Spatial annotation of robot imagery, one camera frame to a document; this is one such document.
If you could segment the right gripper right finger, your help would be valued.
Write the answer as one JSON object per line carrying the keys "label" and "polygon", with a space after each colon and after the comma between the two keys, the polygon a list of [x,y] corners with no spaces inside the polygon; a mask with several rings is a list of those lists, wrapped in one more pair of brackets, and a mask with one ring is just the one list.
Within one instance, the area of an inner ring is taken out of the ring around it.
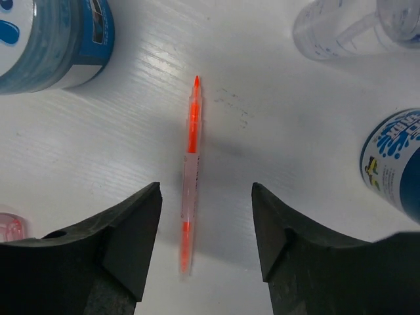
{"label": "right gripper right finger", "polygon": [[275,314],[418,314],[419,234],[369,243],[251,192],[263,280]]}

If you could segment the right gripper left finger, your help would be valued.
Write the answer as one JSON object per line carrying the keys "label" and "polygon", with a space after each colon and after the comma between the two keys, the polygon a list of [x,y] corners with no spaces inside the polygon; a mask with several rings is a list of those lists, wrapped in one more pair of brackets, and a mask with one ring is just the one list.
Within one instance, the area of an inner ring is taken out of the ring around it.
{"label": "right gripper left finger", "polygon": [[133,314],[161,215],[160,184],[45,237],[1,244],[2,314]]}

